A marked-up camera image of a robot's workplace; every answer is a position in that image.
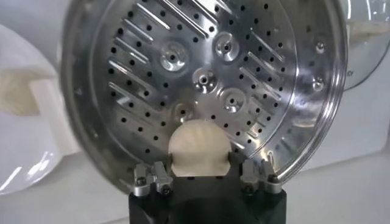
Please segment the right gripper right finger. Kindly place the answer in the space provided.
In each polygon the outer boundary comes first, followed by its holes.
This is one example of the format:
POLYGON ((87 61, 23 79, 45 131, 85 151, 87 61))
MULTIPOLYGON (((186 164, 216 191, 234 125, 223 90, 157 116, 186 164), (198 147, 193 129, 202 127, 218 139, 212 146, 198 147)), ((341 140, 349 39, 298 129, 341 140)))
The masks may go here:
POLYGON ((282 182, 271 163, 262 159, 259 163, 237 152, 229 153, 229 195, 255 195, 257 192, 279 194, 282 182))

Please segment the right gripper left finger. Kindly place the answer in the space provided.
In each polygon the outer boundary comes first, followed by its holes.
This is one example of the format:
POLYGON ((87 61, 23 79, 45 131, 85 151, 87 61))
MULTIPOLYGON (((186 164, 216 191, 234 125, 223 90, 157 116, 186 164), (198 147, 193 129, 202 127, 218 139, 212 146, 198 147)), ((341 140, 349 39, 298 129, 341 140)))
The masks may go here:
POLYGON ((163 161, 156 161, 148 167, 138 163, 133 170, 134 183, 131 193, 136 197, 146 197, 152 192, 168 196, 173 192, 172 155, 163 161))

